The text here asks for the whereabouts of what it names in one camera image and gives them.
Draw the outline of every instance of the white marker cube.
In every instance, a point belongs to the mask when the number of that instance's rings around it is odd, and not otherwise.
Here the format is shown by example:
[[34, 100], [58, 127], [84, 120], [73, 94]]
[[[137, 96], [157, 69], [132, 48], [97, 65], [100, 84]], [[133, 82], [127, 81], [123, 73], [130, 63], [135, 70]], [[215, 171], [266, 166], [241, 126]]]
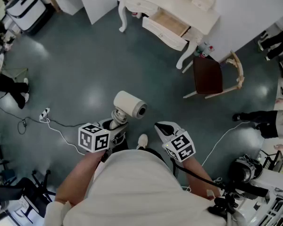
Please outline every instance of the white marker cube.
[[166, 150], [169, 156], [179, 162], [183, 162], [196, 153], [194, 143], [187, 131], [172, 138], [169, 142], [164, 143], [162, 147]]
[[87, 123], [79, 128], [79, 146], [95, 153], [109, 148], [110, 131]]

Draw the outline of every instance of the bottle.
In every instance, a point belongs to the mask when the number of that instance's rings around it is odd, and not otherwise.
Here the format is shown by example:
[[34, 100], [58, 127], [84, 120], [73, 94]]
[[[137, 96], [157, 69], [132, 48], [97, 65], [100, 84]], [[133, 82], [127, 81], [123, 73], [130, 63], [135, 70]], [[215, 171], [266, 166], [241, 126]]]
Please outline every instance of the bottle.
[[206, 47], [206, 49], [200, 54], [201, 58], [205, 58], [207, 57], [212, 51], [214, 51], [214, 47], [213, 46], [208, 46]]
[[208, 42], [203, 42], [201, 43], [199, 46], [197, 46], [195, 52], [194, 52], [194, 55], [195, 56], [199, 56], [205, 49], [206, 47], [209, 46], [209, 43]]

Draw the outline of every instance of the black office chair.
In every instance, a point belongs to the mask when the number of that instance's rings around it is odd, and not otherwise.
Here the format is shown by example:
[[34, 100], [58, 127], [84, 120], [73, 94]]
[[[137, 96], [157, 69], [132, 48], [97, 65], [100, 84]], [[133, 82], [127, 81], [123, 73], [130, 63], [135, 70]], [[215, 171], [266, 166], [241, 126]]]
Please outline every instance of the black office chair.
[[28, 202], [29, 207], [23, 213], [31, 223], [33, 223], [28, 215], [34, 209], [42, 218], [45, 217], [46, 207], [52, 201], [49, 195], [56, 195], [47, 190], [47, 179], [50, 171], [46, 171], [44, 182], [40, 183], [35, 177], [36, 171], [33, 171], [32, 176], [36, 185], [28, 178], [22, 178], [15, 186], [0, 186], [0, 205], [5, 201], [19, 200], [22, 196]]

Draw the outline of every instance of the green floor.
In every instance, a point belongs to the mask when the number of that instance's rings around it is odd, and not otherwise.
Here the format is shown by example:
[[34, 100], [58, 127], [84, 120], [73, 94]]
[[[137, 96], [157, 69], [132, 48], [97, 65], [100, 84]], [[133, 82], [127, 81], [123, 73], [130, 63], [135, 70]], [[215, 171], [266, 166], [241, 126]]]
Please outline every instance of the green floor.
[[[117, 8], [94, 25], [84, 10], [74, 16], [55, 14], [36, 36], [21, 36], [7, 53], [6, 67], [29, 68], [30, 100], [20, 110], [7, 95], [0, 100], [0, 107], [21, 118], [37, 120], [49, 107], [50, 118], [60, 123], [92, 123], [110, 117], [114, 96], [125, 90], [149, 105], [142, 120], [129, 119], [129, 147], [135, 148], [139, 135], [146, 133], [149, 147], [160, 152], [168, 165], [171, 163], [161, 148], [155, 122], [175, 121], [185, 128], [202, 163], [218, 139], [237, 125], [231, 120], [233, 113], [273, 109], [279, 71], [275, 61], [264, 60], [254, 42], [237, 52], [245, 74], [240, 91], [207, 100], [201, 95], [184, 100], [195, 87], [192, 69], [182, 74], [175, 67], [182, 52], [143, 29], [141, 19], [127, 17], [128, 28], [121, 33]], [[222, 71], [225, 87], [236, 83], [235, 68], [225, 65]], [[82, 156], [46, 124], [28, 121], [26, 133], [20, 135], [18, 122], [0, 111], [0, 138], [4, 157], [11, 161], [9, 167], [18, 178], [28, 176], [33, 169], [42, 173], [50, 169], [49, 183], [58, 186]], [[51, 126], [77, 144], [77, 128]], [[231, 161], [244, 153], [256, 156], [262, 142], [257, 131], [242, 125], [224, 137], [204, 168], [213, 178], [226, 178]], [[182, 173], [179, 181], [186, 183]]]

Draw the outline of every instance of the black pants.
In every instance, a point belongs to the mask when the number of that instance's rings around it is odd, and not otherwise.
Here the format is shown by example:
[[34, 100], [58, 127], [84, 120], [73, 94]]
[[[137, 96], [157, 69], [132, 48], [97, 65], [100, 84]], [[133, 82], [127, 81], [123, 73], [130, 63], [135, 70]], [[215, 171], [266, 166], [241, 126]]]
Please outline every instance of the black pants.
[[21, 93], [28, 92], [28, 85], [25, 83], [15, 83], [10, 77], [0, 74], [0, 91], [8, 92], [17, 102], [20, 109], [25, 105], [25, 98]]
[[272, 45], [275, 45], [277, 43], [281, 43], [281, 44], [278, 47], [276, 47], [275, 49], [273, 49], [273, 50], [271, 50], [267, 53], [267, 57], [269, 59], [272, 59], [272, 58], [278, 56], [279, 54], [281, 54], [283, 52], [283, 31], [280, 32], [278, 35], [276, 35], [276, 36], [274, 36], [270, 39], [267, 39], [267, 40], [265, 40], [261, 43], [263, 49], [269, 48]]
[[[117, 145], [115, 148], [113, 148], [112, 153], [120, 152], [120, 151], [123, 151], [123, 150], [129, 150], [128, 144], [127, 144], [127, 140], [124, 140], [122, 142], [122, 144]], [[165, 161], [162, 158], [162, 156], [157, 151], [155, 151], [155, 150], [153, 150], [151, 148], [140, 147], [140, 148], [138, 148], [138, 150], [143, 150], [143, 151], [152, 153], [152, 154], [156, 155], [160, 160], [162, 160], [165, 163]]]
[[251, 113], [241, 113], [240, 119], [242, 121], [251, 121], [259, 123], [257, 126], [264, 138], [278, 137], [275, 120], [277, 118], [277, 111], [256, 111]]

